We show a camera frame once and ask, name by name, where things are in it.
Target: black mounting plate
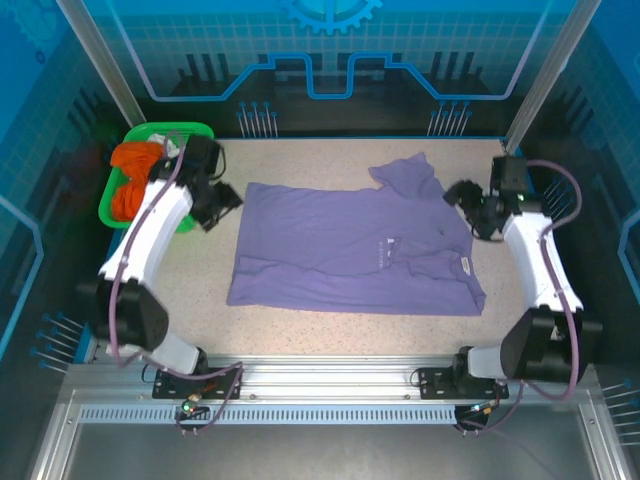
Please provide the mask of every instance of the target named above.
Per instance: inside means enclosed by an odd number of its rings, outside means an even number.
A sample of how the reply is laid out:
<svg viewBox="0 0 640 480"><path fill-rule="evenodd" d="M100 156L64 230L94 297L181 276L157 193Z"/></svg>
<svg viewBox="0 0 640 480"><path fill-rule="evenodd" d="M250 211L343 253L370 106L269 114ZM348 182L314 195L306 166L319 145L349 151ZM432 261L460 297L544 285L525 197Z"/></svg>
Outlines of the black mounting plate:
<svg viewBox="0 0 640 480"><path fill-rule="evenodd" d="M217 372L222 368L209 368L209 373ZM153 384L153 392L151 397L155 399L163 400L185 400L189 395L198 393L206 385L211 382L215 382L215 388L202 394L203 400L224 400L229 388L236 376L236 371L231 370L219 377L214 377L211 380L185 380L182 378L174 377L166 372L158 370L156 372L156 379ZM242 385L242 375L238 381L238 386L231 394L231 400L237 400L240 398L240 388Z"/></svg>
<svg viewBox="0 0 640 480"><path fill-rule="evenodd" d="M473 378L461 385L453 382L453 369L419 368L414 372L413 383L420 385L422 400L493 400L496 398L494 380ZM509 388L498 386L501 399L509 398Z"/></svg>

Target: metal frame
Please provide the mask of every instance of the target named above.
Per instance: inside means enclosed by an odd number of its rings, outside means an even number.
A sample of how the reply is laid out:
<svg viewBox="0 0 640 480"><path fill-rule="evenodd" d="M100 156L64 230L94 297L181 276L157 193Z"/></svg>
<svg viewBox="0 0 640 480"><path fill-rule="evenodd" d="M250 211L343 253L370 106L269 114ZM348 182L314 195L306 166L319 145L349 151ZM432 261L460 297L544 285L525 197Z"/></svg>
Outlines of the metal frame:
<svg viewBox="0 0 640 480"><path fill-rule="evenodd" d="M602 0L577 0L547 59L542 64L507 132L506 151L513 155L564 70Z"/></svg>
<svg viewBox="0 0 640 480"><path fill-rule="evenodd" d="M418 388L411 386L409 376L418 367L446 367L450 356L221 356L211 357L210 365L229 365L242 361L245 373L241 397L230 407L269 410L280 407L295 411L312 406L329 409L379 406L385 409L411 408L444 411L465 402L450 400L420 400ZM40 455L31 475L32 480L62 480L72 462L73 446L80 423L172 423L170 416L149 421L148 417L113 416L99 422L87 420L83 409L89 407L121 407L158 409L176 407L180 402L153 400L151 387L140 381L142 365L121 370L114 364L73 365L69 368L58 402L49 423ZM550 391L562 385L546 386ZM524 405L549 404L530 389L525 390ZM595 370L590 367L580 383L573 405L579 412L585 429L585 440L594 458L595 470L602 480L631 480L632 468L616 437L615 428L602 396ZM373 423L385 423L375 418ZM447 418L439 422L423 421L420 416L404 418L403 424L452 423ZM260 424L251 418L227 424ZM306 422L329 423L323 421Z"/></svg>
<svg viewBox="0 0 640 480"><path fill-rule="evenodd" d="M84 1L57 0L57 2L129 126L134 127L145 123L142 109L102 38L98 26L87 11Z"/></svg>

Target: vent grille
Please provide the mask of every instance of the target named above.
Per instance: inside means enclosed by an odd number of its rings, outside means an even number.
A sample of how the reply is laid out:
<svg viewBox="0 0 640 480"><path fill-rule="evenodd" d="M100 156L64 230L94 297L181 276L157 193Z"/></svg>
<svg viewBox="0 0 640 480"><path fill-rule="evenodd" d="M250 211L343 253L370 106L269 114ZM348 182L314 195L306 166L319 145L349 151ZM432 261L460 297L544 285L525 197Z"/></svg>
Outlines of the vent grille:
<svg viewBox="0 0 640 480"><path fill-rule="evenodd" d="M173 405L83 406L80 423L170 424L179 407ZM184 424L209 421L211 408ZM315 406L230 405L218 420L226 425L448 425L454 424L453 405Z"/></svg>

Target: shirt label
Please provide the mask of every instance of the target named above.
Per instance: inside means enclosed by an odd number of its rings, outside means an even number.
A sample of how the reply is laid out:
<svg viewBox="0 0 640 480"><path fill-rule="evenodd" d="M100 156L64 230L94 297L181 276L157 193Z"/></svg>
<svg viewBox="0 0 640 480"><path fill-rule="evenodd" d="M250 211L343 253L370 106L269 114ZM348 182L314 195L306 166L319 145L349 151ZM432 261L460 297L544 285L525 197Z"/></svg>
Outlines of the shirt label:
<svg viewBox="0 0 640 480"><path fill-rule="evenodd" d="M467 257L462 257L461 261L464 273L466 273L467 275L471 275L471 266L469 265L469 259Z"/></svg>

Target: blue wall panel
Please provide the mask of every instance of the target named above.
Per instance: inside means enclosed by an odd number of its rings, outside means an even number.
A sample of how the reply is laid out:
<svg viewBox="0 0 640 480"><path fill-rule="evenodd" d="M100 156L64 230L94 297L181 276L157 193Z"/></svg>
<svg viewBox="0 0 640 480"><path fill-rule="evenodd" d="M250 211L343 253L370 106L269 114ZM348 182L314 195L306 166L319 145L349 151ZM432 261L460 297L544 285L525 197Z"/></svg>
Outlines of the blue wall panel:
<svg viewBox="0 0 640 480"><path fill-rule="evenodd" d="M573 4L91 0L88 7L147 118L200 120L222 136L251 137L273 132L258 121L266 111L251 118L242 103L268 102L286 136L502 135Z"/></svg>
<svg viewBox="0 0 640 480"><path fill-rule="evenodd" d="M571 281L605 324L601 360L638 364L640 318L640 4L603 1L523 142L529 157L567 166L584 211L558 232ZM537 175L544 189L549 177Z"/></svg>
<svg viewBox="0 0 640 480"><path fill-rule="evenodd" d="M0 0L0 45L0 196L35 222L44 248L30 277L32 234L0 206L0 336L19 320L0 348L0 410L19 398L29 412L0 421L0 476L18 480L28 476L65 366L30 355L51 351L36 333L52 334L43 314L71 312L79 278L104 259L111 231L97 199L126 127L55 1Z"/></svg>

